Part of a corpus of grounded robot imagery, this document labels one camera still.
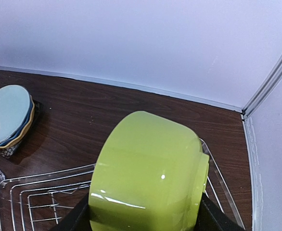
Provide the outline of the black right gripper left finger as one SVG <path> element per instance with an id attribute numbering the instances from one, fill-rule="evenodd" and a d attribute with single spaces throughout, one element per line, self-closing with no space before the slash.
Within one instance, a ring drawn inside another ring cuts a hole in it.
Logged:
<path id="1" fill-rule="evenodd" d="M 78 204 L 50 231 L 90 231 L 90 208 L 87 193 Z"/>

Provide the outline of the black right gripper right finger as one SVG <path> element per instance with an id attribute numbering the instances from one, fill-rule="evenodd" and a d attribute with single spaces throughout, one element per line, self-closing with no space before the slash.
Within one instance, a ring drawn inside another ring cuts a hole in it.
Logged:
<path id="1" fill-rule="evenodd" d="M 244 231 L 242 227 L 229 219 L 205 193 L 199 206 L 195 231 Z"/>

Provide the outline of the lime green bowl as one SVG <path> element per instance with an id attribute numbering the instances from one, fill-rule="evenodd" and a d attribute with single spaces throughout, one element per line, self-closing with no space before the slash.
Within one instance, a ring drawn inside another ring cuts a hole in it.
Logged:
<path id="1" fill-rule="evenodd" d="M 89 191 L 94 231 L 191 231 L 209 156 L 190 128 L 136 111 L 122 119 L 99 154 Z"/>

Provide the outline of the pale green flower plate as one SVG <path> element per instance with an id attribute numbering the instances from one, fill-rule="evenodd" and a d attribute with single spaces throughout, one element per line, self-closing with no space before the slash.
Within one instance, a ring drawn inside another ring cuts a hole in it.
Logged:
<path id="1" fill-rule="evenodd" d="M 0 88 L 0 143 L 20 128 L 30 105 L 29 92 L 23 86 L 7 85 Z"/>

